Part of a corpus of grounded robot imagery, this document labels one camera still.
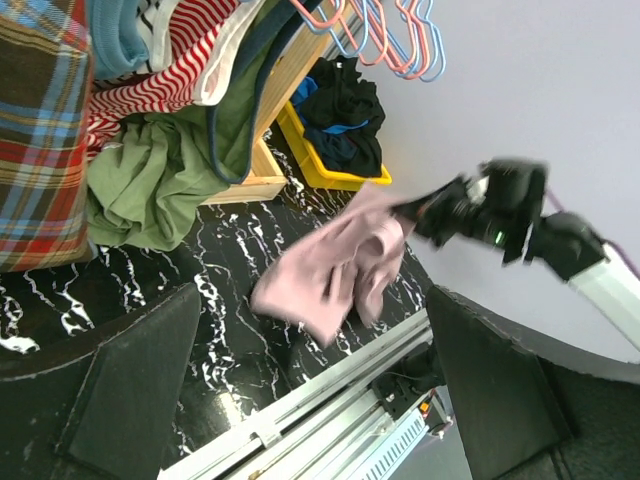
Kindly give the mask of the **pink garment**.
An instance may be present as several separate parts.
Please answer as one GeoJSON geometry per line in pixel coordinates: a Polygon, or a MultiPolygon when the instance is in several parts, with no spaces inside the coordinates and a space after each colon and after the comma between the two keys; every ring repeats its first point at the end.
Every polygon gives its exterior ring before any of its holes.
{"type": "Polygon", "coordinates": [[[300,324],[329,345],[351,310],[374,325],[400,271],[414,223],[392,209],[401,199],[369,183],[331,221],[291,245],[256,282],[256,314],[300,324]]]}

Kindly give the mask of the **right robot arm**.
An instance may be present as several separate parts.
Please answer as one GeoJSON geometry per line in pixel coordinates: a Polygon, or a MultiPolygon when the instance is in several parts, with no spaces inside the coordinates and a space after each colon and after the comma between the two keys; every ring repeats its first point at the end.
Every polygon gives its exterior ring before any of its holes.
{"type": "MultiPolygon", "coordinates": [[[[632,344],[639,277],[617,246],[580,215],[542,211],[542,162],[494,159],[394,212],[436,246],[455,235],[540,260],[632,344]]],[[[639,368],[501,317],[439,286],[427,295],[437,365],[475,479],[635,479],[639,368]]]]}

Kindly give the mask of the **black garment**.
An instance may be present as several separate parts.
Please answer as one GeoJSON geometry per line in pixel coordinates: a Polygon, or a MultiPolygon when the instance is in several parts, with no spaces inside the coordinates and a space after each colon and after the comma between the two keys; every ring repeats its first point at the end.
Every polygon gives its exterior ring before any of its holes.
{"type": "Polygon", "coordinates": [[[385,113],[374,82],[362,79],[357,60],[320,58],[305,81],[306,93],[297,106],[304,123],[330,134],[365,129],[377,132],[385,113]]]}

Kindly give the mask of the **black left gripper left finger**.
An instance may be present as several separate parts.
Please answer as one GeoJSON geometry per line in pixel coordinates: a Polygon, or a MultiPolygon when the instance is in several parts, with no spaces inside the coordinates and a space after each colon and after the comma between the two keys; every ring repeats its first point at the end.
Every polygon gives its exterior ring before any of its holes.
{"type": "Polygon", "coordinates": [[[198,327],[196,286],[1,361],[4,479],[154,479],[198,327]]]}

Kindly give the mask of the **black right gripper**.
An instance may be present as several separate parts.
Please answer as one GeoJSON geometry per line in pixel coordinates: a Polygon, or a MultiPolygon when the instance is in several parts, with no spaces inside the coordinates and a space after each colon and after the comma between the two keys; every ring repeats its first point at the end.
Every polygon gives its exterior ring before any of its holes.
{"type": "Polygon", "coordinates": [[[416,223],[415,232],[437,247],[459,234],[502,251],[509,264],[523,256],[527,232],[539,220],[547,176],[544,162],[495,158],[479,166],[477,177],[458,177],[391,212],[416,223]]]}

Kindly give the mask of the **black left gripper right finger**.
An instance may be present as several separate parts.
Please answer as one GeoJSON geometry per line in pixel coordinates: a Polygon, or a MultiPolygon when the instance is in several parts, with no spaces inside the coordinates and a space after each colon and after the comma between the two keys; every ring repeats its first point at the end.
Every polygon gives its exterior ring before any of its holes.
{"type": "Polygon", "coordinates": [[[473,478],[638,478],[638,365],[438,286],[426,306],[473,478]]]}

